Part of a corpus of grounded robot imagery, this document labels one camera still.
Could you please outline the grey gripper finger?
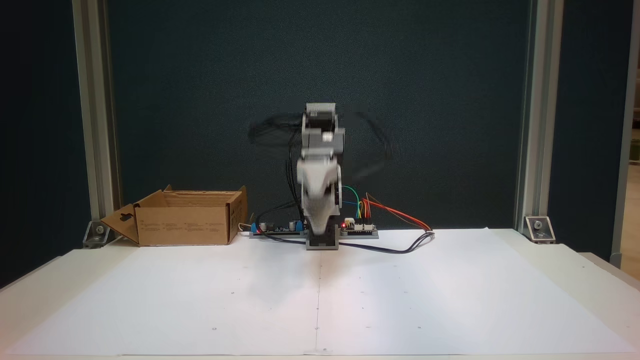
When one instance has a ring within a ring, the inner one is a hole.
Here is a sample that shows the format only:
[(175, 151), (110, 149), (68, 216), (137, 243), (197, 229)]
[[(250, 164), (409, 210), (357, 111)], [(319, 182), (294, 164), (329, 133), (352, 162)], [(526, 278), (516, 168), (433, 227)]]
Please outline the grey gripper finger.
[(302, 209), (307, 223), (313, 233), (323, 233), (323, 193), (311, 192), (308, 187), (302, 188)]
[(322, 219), (324, 225), (322, 227), (323, 233), (329, 232), (329, 228), (332, 225), (334, 217), (340, 214), (341, 207), (341, 193), (337, 187), (327, 187), (322, 197)]

